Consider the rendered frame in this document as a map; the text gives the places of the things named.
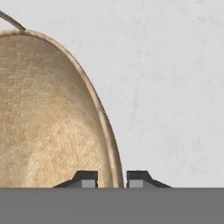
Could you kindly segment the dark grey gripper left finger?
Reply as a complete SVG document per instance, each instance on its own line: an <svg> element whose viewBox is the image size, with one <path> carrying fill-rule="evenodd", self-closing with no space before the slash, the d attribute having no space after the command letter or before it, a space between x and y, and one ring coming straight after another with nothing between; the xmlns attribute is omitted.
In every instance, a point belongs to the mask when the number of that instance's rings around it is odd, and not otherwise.
<svg viewBox="0 0 224 224"><path fill-rule="evenodd" d="M97 188L98 171L77 171L73 178L60 183L57 187L68 188Z"/></svg>

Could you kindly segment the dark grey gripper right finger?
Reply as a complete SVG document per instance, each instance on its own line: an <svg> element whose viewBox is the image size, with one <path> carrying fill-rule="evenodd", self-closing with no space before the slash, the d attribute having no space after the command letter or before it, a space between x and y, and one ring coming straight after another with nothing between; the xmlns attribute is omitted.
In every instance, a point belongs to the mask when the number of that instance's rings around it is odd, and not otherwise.
<svg viewBox="0 0 224 224"><path fill-rule="evenodd" d="M168 185L155 180L147 171L127 171L127 188L169 188Z"/></svg>

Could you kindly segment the woven tan basket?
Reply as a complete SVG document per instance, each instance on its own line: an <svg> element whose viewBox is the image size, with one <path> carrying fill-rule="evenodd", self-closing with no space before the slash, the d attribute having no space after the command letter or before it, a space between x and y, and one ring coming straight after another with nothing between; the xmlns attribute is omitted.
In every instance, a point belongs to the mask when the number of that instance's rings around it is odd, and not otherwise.
<svg viewBox="0 0 224 224"><path fill-rule="evenodd" d="M54 187L80 171L123 186L116 139L76 58L53 38L0 30L0 187Z"/></svg>

